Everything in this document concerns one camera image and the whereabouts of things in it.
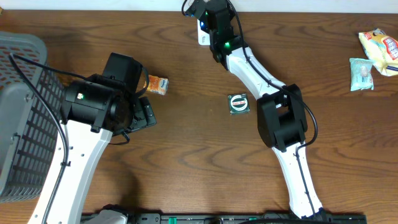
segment basket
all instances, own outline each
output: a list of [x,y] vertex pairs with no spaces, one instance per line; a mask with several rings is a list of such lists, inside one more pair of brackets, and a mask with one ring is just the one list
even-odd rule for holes
[[[8,55],[46,64],[37,37],[0,32],[0,203],[40,195],[53,158],[57,128],[42,103],[13,69]],[[54,73],[16,60],[60,118],[63,86]]]

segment tabletop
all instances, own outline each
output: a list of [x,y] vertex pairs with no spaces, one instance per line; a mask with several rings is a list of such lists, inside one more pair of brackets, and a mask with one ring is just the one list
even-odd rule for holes
[[[398,38],[398,15],[241,13],[240,19],[258,61],[298,85],[317,118],[319,137],[306,150],[323,207],[363,213],[368,223],[397,223],[398,77],[373,70],[374,90],[351,92],[349,59],[366,58],[358,32],[379,27]],[[4,11],[0,30],[40,37],[48,64],[61,70],[102,73],[117,52],[170,80],[165,96],[146,93],[157,124],[131,134],[128,145],[105,149],[84,212],[107,204],[163,213],[289,209],[279,162],[257,131],[256,101],[198,45],[195,19],[180,12]],[[248,93],[250,113],[230,115],[227,96],[237,93]],[[36,202],[0,204],[0,222],[27,223]]]

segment orange packet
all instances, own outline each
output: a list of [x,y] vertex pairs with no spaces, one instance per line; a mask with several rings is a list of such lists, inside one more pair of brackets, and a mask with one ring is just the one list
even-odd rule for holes
[[153,75],[149,75],[149,91],[160,95],[166,95],[167,87],[169,86],[169,80],[167,78],[159,78]]

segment food wrapper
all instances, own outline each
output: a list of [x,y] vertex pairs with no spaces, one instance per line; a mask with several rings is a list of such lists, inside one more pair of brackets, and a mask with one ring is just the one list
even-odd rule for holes
[[361,58],[350,58],[351,91],[374,89],[371,70],[374,61]]
[[160,95],[165,95],[167,91],[167,87],[169,86],[169,80],[166,78],[159,78],[153,75],[149,75],[149,85],[148,91],[153,93],[157,93]]
[[383,30],[359,33],[363,49],[374,66],[385,76],[398,75],[398,42]]

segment white backdrop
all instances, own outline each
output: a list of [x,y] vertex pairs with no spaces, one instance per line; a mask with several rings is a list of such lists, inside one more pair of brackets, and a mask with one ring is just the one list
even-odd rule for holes
[[[183,0],[0,0],[4,9],[179,11]],[[249,12],[397,13],[398,0],[232,0]]]

